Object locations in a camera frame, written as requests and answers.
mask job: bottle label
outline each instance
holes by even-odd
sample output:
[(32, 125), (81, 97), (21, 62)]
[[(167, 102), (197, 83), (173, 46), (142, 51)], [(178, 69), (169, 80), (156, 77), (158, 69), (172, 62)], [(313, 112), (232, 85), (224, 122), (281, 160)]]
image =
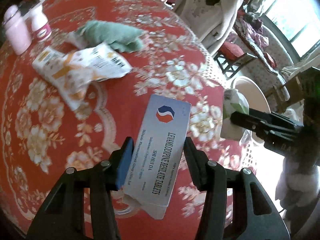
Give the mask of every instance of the bottle label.
[(34, 32), (37, 41), (45, 40), (51, 34), (49, 23), (46, 23), (42, 28)]

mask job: screw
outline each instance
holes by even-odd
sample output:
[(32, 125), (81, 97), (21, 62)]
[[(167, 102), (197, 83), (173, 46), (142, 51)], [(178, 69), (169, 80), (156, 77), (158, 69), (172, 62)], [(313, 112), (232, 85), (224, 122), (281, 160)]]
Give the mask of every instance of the screw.
[(208, 165), (214, 167), (217, 166), (217, 163), (215, 161), (208, 161)]
[(250, 174), (251, 173), (251, 170), (250, 169), (248, 169), (248, 168), (244, 168), (243, 169), (243, 172), (245, 173), (245, 174)]
[(111, 163), (110, 163), (110, 161), (108, 161), (108, 160), (103, 160), (103, 161), (101, 162), (101, 166), (102, 166), (102, 167), (108, 167), (109, 165), (111, 165)]
[(75, 172), (75, 168), (73, 168), (73, 167), (70, 167), (70, 168), (66, 169), (66, 174), (72, 174), (74, 172)]

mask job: tablecloth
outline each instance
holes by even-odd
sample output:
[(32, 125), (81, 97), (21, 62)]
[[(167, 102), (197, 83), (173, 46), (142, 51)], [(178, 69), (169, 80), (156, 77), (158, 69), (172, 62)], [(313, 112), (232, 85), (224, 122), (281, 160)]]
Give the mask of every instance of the tablecloth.
[[(188, 136), (211, 160), (236, 170), (255, 168), (248, 149), (220, 138), (224, 91), (220, 69), (166, 5), (159, 0), (47, 0), (44, 13), (52, 28), (48, 41), (33, 41), (18, 57), (8, 42), (0, 50), (0, 205), (23, 232), (66, 168), (91, 168), (119, 149), (126, 136), (137, 138), (153, 93), (192, 104)], [(123, 53), (132, 71), (120, 79), (92, 83), (83, 104), (72, 112), (31, 63), (48, 45), (64, 53), (75, 49), (64, 42), (67, 33), (91, 19), (147, 30), (153, 44), (145, 51)], [(173, 71), (172, 65), (179, 70)], [(228, 190), (226, 224), (232, 214), (231, 194)], [(121, 190), (112, 192), (122, 239), (195, 237), (205, 192), (192, 184), (184, 156), (163, 220), (127, 206), (122, 196)], [(84, 216), (90, 235), (88, 190)]]

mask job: beige blanket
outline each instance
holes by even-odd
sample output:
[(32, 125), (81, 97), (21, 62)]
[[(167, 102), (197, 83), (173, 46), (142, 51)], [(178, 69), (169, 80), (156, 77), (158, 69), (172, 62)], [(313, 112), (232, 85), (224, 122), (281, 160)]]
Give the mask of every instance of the beige blanket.
[(228, 37), (242, 2), (220, 0), (208, 6), (205, 0), (176, 0), (173, 10), (213, 55)]

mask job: green cloth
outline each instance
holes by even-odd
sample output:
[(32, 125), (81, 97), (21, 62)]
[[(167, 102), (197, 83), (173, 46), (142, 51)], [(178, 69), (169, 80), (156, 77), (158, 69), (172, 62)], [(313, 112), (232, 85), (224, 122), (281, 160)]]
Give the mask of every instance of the green cloth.
[(82, 35), (90, 47), (105, 42), (114, 50), (130, 53), (143, 49), (144, 45), (139, 36), (144, 32), (144, 30), (121, 23), (87, 21), (76, 31), (76, 34)]

